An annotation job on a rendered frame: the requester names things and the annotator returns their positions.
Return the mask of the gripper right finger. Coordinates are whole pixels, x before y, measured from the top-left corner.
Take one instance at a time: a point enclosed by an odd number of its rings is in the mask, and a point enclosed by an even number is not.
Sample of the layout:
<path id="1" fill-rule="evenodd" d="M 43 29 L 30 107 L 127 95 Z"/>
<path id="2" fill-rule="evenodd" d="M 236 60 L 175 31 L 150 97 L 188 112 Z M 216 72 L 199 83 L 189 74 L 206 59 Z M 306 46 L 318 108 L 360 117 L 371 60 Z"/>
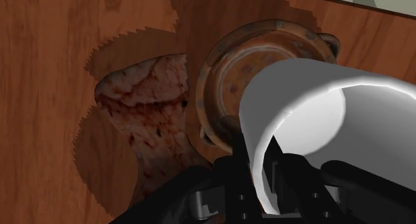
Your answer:
<path id="1" fill-rule="evenodd" d="M 282 214 L 303 224 L 416 224 L 416 191 L 331 160 L 315 168 L 271 139 L 263 170 Z"/>

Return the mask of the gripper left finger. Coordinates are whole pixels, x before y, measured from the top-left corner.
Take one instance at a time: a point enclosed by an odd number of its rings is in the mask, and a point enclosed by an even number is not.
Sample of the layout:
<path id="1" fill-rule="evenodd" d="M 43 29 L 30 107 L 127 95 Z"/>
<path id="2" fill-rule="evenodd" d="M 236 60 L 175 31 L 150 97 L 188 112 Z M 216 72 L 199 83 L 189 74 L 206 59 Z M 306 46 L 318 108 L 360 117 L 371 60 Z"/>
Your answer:
<path id="1" fill-rule="evenodd" d="M 192 166 L 163 184 L 109 224 L 260 224 L 262 211 L 249 170 L 242 134 L 233 154 L 215 160 L 212 170 Z"/>

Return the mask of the white cup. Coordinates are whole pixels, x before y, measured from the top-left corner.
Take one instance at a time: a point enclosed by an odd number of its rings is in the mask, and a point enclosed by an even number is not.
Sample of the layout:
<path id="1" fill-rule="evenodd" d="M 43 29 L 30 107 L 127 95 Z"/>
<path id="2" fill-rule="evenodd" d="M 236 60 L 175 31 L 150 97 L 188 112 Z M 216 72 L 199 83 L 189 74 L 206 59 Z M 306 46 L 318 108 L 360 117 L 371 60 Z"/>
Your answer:
<path id="1" fill-rule="evenodd" d="M 261 70 L 239 107 L 257 196 L 278 214 L 263 161 L 270 140 L 314 167 L 340 160 L 416 191 L 416 85 L 312 59 Z"/>

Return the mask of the pale red-veined raw meat piece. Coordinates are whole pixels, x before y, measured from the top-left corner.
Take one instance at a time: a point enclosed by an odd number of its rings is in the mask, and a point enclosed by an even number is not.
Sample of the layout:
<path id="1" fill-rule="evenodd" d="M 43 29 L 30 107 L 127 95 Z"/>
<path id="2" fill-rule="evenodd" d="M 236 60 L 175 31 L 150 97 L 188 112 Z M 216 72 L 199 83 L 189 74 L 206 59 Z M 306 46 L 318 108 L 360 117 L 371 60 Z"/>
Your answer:
<path id="1" fill-rule="evenodd" d="M 187 80 L 186 55 L 180 53 L 110 73 L 95 88 L 97 106 L 126 136 L 137 157 L 132 203 L 190 166 L 211 166 L 185 133 Z"/>

